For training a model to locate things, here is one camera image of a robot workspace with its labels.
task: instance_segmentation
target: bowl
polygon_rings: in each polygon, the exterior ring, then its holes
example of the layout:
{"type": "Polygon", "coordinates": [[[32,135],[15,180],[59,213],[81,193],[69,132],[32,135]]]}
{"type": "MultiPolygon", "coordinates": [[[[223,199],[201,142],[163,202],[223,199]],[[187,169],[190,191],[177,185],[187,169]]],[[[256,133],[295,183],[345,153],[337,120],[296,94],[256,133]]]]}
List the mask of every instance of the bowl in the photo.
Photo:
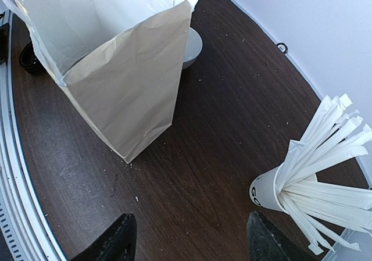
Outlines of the bowl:
{"type": "Polygon", "coordinates": [[[193,28],[189,28],[182,69],[190,67],[202,52],[203,41],[193,28]]]}

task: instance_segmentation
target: metal rail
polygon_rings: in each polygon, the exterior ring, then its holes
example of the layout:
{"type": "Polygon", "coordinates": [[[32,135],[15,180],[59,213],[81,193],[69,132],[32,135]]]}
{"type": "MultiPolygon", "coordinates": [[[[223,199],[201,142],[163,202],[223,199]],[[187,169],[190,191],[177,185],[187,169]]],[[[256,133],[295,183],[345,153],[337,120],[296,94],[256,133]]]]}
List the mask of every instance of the metal rail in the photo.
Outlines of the metal rail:
{"type": "Polygon", "coordinates": [[[67,261],[44,216],[24,159],[12,87],[12,19],[8,60],[0,65],[0,228],[15,261],[67,261]]]}

